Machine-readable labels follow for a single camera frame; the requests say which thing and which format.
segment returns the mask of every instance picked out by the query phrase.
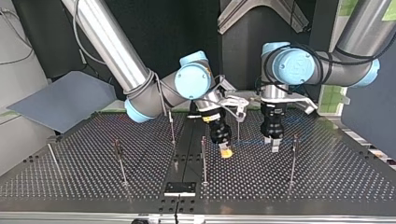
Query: silver bracket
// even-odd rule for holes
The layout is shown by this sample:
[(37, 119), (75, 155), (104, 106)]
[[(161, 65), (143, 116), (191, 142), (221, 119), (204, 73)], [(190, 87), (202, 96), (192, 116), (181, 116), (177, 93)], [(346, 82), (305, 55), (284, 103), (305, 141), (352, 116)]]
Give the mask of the silver bracket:
[(272, 104), (292, 103), (293, 105), (303, 110), (308, 115), (314, 112), (314, 110), (318, 109), (318, 106), (315, 105), (311, 99), (295, 92), (293, 94), (287, 94), (283, 98), (267, 99), (262, 97), (261, 100), (265, 103), (272, 103)]
[[(254, 7), (270, 7), (290, 24), (292, 6), (293, 0), (232, 0), (218, 18), (219, 33), (223, 35)], [(290, 26), (295, 32), (300, 33), (308, 23), (304, 13), (296, 4)]]

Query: black cable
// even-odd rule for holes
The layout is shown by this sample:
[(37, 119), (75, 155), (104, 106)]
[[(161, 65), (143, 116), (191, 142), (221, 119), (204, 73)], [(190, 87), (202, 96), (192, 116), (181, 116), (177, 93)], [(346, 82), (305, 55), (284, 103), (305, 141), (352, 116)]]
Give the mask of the black cable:
[(293, 4), (291, 6), (291, 13), (290, 13), (290, 39), (292, 38), (293, 35), (293, 15), (295, 8), (296, 8), (296, 0), (293, 0)]
[(18, 59), (18, 60), (15, 60), (15, 61), (12, 61), (12, 62), (0, 63), (0, 65), (6, 65), (6, 64), (12, 64), (12, 63), (21, 62), (21, 61), (23, 61), (23, 60), (28, 59), (28, 58), (33, 54), (33, 52), (34, 52), (33, 49), (30, 49), (29, 54), (26, 55), (25, 57), (23, 57), (23, 58), (21, 58), (21, 59)]
[[(341, 64), (341, 65), (361, 65), (361, 64), (365, 64), (365, 63), (370, 63), (370, 62), (374, 61), (375, 59), (378, 59), (379, 57), (384, 55), (390, 49), (390, 47), (392, 47), (392, 45), (394, 44), (395, 41), (396, 41), (396, 32), (393, 34), (393, 37), (389, 41), (387, 46), (384, 47), (377, 55), (372, 56), (372, 57), (368, 58), (367, 60), (363, 60), (363, 61), (359, 61), (359, 62), (346, 63), (346, 62), (338, 62), (338, 61), (329, 60), (329, 59), (321, 57), (321, 56), (319, 56), (319, 58), (325, 62), (328, 62), (328, 63), (331, 62), (331, 63)], [(358, 59), (361, 57), (366, 57), (366, 56), (354, 55), (353, 58)]]
[(281, 83), (281, 82), (279, 82), (279, 81), (273, 81), (273, 80), (270, 78), (270, 76), (269, 76), (269, 71), (268, 71), (268, 62), (269, 62), (270, 58), (271, 58), (275, 53), (277, 53), (278, 51), (280, 51), (280, 50), (282, 50), (282, 49), (284, 49), (284, 48), (302, 49), (302, 50), (305, 50), (305, 51), (308, 52), (313, 58), (315, 58), (315, 59), (318, 61), (318, 64), (319, 64), (319, 82), (318, 82), (316, 85), (321, 85), (321, 84), (323, 84), (323, 83), (324, 83), (324, 80), (327, 80), (327, 78), (330, 76), (329, 71), (328, 71), (328, 74), (327, 74), (326, 78), (324, 77), (324, 75), (323, 75), (323, 74), (324, 74), (323, 63), (322, 63), (321, 59), (319, 58), (320, 56), (319, 56), (315, 51), (313, 51), (312, 49), (308, 49), (308, 48), (307, 48), (306, 46), (304, 46), (304, 45), (286, 45), (286, 46), (282, 46), (282, 47), (280, 47), (280, 48), (277, 48), (277, 49), (271, 51), (271, 52), (268, 54), (268, 56), (265, 58), (264, 63), (263, 63), (263, 68), (264, 68), (265, 77), (268, 79), (268, 82), (262, 82), (262, 84), (264, 84), (264, 85), (271, 84), (271, 85), (276, 86), (278, 89), (280, 89), (280, 90), (282, 90), (282, 91), (285, 91), (287, 94), (292, 94), (292, 91), (286, 90), (286, 89), (281, 88), (281, 87), (279, 86), (279, 84), (283, 84), (283, 83)]

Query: vertical metal post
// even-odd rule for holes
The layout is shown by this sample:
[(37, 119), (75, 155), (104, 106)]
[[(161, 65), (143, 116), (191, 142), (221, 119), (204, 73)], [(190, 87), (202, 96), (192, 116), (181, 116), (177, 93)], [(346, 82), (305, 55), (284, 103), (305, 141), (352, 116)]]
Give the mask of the vertical metal post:
[(209, 183), (207, 182), (206, 176), (206, 148), (205, 148), (206, 138), (203, 136), (201, 140), (201, 150), (202, 150), (202, 160), (204, 162), (204, 186), (207, 186)]

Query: metal rod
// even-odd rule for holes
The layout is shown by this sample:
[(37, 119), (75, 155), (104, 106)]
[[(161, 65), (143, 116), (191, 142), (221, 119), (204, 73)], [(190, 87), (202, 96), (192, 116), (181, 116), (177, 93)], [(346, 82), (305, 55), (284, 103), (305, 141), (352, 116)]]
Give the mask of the metal rod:
[(206, 153), (205, 153), (205, 142), (206, 138), (203, 136), (202, 141), (201, 141), (201, 150), (202, 150), (202, 160), (204, 162), (204, 186), (207, 186), (209, 183), (207, 182), (207, 176), (206, 176)]
[(293, 136), (293, 146), (292, 146), (292, 150), (293, 150), (293, 163), (291, 166), (291, 174), (290, 174), (290, 189), (293, 187), (294, 185), (294, 170), (295, 170), (295, 164), (296, 164), (296, 158), (297, 158), (297, 151), (299, 151), (300, 149), (300, 142), (299, 142), (299, 138), (298, 138), (298, 134), (295, 134)]
[(58, 160), (56, 160), (55, 153), (53, 152), (52, 145), (50, 143), (48, 143), (47, 146), (49, 147), (50, 155), (51, 155), (53, 161), (56, 163), (56, 165), (59, 165)]
[(238, 122), (238, 142), (240, 140), (239, 133), (240, 133), (240, 122)]
[(173, 118), (172, 118), (172, 112), (169, 110), (169, 122), (171, 123), (171, 131), (172, 131), (172, 144), (174, 145), (176, 143), (175, 140), (175, 129), (173, 125)]
[[(74, 15), (76, 0), (62, 0)], [(145, 83), (149, 71), (104, 0), (79, 0), (78, 24), (125, 93)]]
[(123, 166), (122, 160), (120, 160), (120, 167), (121, 167), (121, 170), (122, 170), (122, 177), (124, 179), (124, 185), (129, 185), (128, 181), (126, 180), (126, 174), (125, 174), (125, 170), (124, 170), (124, 166)]

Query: gray panel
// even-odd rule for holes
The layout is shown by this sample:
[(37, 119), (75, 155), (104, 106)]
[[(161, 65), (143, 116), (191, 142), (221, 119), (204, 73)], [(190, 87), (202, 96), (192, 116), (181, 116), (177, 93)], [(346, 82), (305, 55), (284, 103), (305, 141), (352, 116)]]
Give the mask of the gray panel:
[(349, 88), (342, 122), (352, 131), (396, 159), (396, 45), (382, 56), (381, 69), (375, 82), (365, 88)]
[(105, 108), (115, 100), (111, 85), (82, 72), (70, 72), (8, 109), (65, 133), (92, 112)]

